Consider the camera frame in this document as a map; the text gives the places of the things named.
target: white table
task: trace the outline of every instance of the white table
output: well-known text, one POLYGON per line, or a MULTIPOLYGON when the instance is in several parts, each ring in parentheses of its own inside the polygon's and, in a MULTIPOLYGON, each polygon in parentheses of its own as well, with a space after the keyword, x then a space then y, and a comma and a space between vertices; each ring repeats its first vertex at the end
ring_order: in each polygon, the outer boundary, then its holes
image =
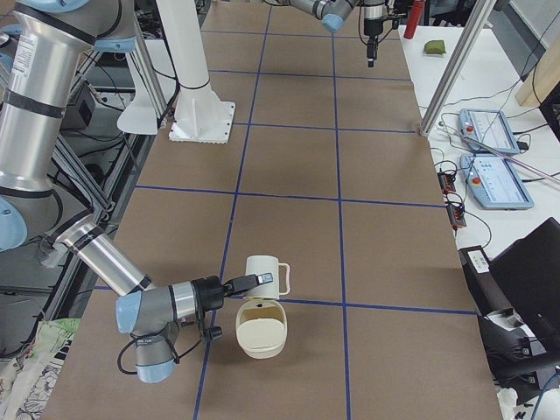
MULTIPOLYGON (((409 66, 410 77, 414 82, 414 89, 420 112, 424 115, 430 104, 439 80, 452 56, 462 29, 421 26, 416 29, 413 39, 403 37, 404 27, 399 28, 402 48, 409 66), (443 39, 447 54, 443 57, 433 57, 424 54, 424 44, 433 39, 443 39)), ((519 76, 510 63, 508 56, 502 50, 500 43, 491 30, 485 29, 479 36, 460 73, 446 103, 457 102, 464 98, 477 96, 492 96, 493 94, 510 88, 519 80, 519 76)), ((530 108, 522 108, 515 100, 515 92, 521 86, 519 81, 512 92, 506 91, 493 98, 461 101, 456 105, 445 106, 442 112, 459 112, 462 108, 502 109, 506 116, 515 116, 530 108)), ((445 115, 448 125, 457 127, 455 115, 445 115)), ((538 109, 525 115, 509 119, 513 131, 528 130, 546 123, 538 109)), ((560 143, 549 127, 538 129, 530 133, 532 137, 529 151, 518 155, 522 162, 537 167, 547 173, 560 171, 560 143)), ((460 139, 453 136, 453 143, 462 146, 460 139)), ((466 151, 449 145, 449 137, 437 127, 429 135, 431 147, 444 152, 444 158, 459 164, 459 157, 466 151)), ((442 160, 438 150, 433 151, 434 162, 442 160)), ((536 175, 523 170, 519 166, 515 169, 522 179, 538 178, 536 175)), ((455 183, 458 194, 465 197, 465 181, 460 176, 455 183)), ((560 186, 550 181, 539 181, 525 184, 535 206, 529 210, 503 211, 484 210, 469 193, 465 200, 465 209, 478 215, 492 229, 493 239, 485 248, 489 258, 494 258, 515 240, 524 237, 540 225, 545 219, 555 217, 560 221, 560 186)), ((483 245, 487 242, 487 228, 470 215, 465 216, 467 227, 458 231, 457 248, 483 245)), ((537 420, 557 419, 560 412, 560 391, 549 391, 539 407, 537 420)), ((526 418, 530 418, 530 409, 526 418)))

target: black monitor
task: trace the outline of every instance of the black monitor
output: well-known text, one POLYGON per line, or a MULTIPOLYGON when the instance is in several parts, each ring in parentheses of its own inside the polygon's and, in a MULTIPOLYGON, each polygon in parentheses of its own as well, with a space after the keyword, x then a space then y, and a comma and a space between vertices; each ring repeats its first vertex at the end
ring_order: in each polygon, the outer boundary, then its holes
POLYGON ((560 224, 547 219, 492 260, 490 272, 547 352, 560 352, 560 224))

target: green sponge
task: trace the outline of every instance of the green sponge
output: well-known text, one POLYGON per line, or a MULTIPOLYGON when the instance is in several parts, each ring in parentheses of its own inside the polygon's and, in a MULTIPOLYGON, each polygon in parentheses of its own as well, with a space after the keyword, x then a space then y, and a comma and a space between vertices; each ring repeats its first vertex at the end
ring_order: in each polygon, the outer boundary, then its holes
POLYGON ((423 50, 426 54, 445 54, 445 42, 442 39, 428 41, 423 50))

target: white support column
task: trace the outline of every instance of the white support column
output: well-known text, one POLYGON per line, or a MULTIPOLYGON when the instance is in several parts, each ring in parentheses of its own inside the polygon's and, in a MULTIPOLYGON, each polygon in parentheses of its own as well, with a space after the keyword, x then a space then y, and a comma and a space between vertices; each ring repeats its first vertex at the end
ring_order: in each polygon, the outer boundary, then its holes
POLYGON ((220 101, 210 85, 194 1, 157 0, 157 8, 181 84, 170 139, 227 143, 235 104, 220 101))

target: sticker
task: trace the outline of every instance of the sticker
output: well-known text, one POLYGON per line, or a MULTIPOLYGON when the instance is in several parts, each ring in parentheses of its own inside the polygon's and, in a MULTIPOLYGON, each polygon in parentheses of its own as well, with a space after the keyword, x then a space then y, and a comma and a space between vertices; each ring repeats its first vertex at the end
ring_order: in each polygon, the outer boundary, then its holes
POLYGON ((17 76, 27 77, 32 70, 33 60, 35 59, 35 52, 37 51, 37 36, 30 35, 19 37, 17 44, 16 58, 11 72, 17 76))
POLYGON ((476 269, 477 273, 482 274, 490 271, 487 259, 484 257, 484 254, 482 254, 482 251, 471 251, 467 254, 469 255, 469 258, 471 258, 472 265, 476 269))

